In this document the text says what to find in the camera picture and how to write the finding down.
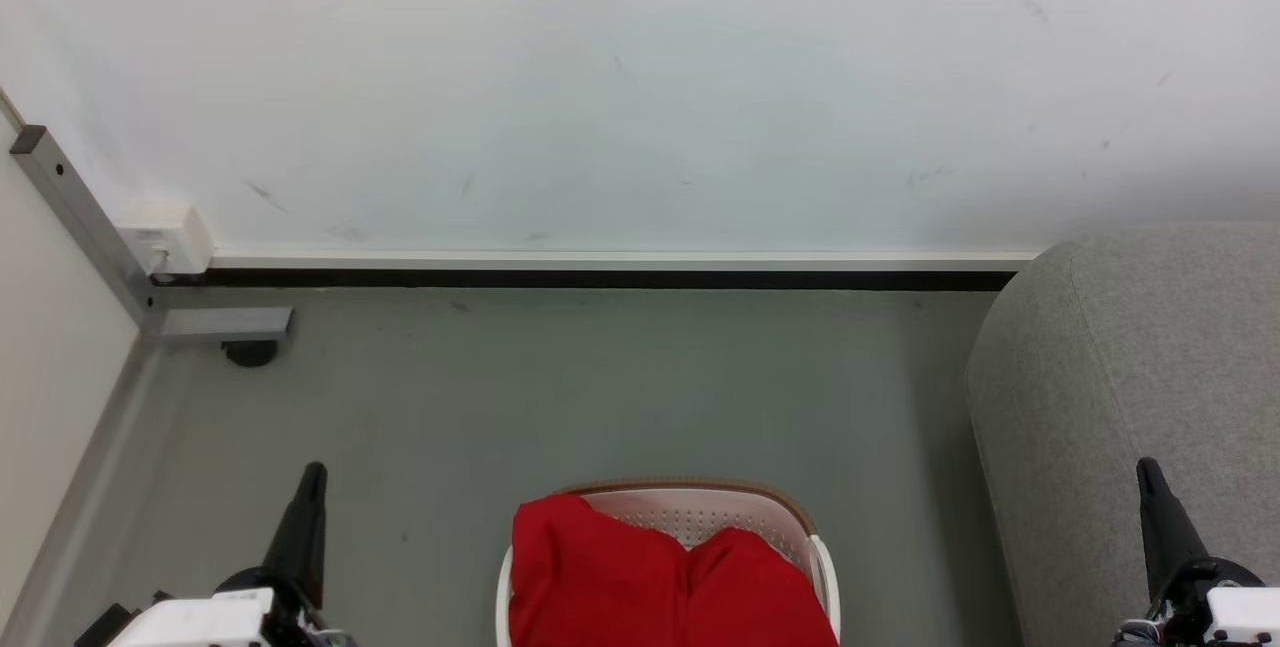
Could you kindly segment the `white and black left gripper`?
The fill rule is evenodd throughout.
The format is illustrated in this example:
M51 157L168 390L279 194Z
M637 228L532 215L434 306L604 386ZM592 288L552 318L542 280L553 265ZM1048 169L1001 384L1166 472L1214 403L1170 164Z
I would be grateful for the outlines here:
M352 646L328 627L324 603L328 469L306 465L262 561L207 598L159 600L108 638L110 646Z

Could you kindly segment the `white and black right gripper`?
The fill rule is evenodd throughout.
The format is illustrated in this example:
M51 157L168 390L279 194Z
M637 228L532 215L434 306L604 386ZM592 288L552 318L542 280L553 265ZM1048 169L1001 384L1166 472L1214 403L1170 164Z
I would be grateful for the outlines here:
M1162 468L1135 465L1146 582L1143 618L1124 621L1114 646L1276 646L1279 588L1242 565L1211 559Z

